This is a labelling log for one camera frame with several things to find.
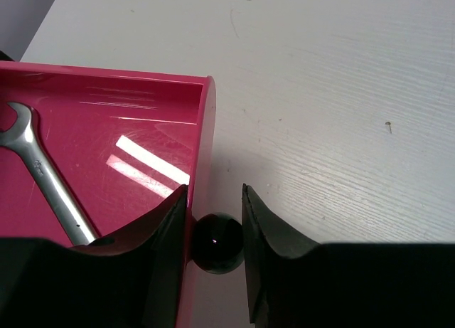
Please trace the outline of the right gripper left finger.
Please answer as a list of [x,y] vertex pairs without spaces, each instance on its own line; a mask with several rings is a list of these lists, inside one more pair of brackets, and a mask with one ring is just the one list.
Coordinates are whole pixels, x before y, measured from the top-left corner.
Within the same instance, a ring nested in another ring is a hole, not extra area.
[[174,327],[186,186],[89,245],[1,239],[2,327]]

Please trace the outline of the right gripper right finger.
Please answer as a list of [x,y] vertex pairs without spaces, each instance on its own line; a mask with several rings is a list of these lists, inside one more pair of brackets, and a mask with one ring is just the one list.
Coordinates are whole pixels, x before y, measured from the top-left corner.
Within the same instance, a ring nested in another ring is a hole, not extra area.
[[256,327],[453,327],[451,243],[317,243],[242,188]]

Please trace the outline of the silver combination wrench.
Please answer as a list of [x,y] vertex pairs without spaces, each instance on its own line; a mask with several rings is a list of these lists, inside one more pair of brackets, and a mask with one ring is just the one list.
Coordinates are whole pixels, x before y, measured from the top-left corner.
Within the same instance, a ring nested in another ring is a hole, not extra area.
[[98,239],[95,228],[42,147],[38,113],[19,102],[8,102],[7,105],[16,113],[16,120],[1,132],[1,146],[21,158],[71,243],[88,245],[94,242]]

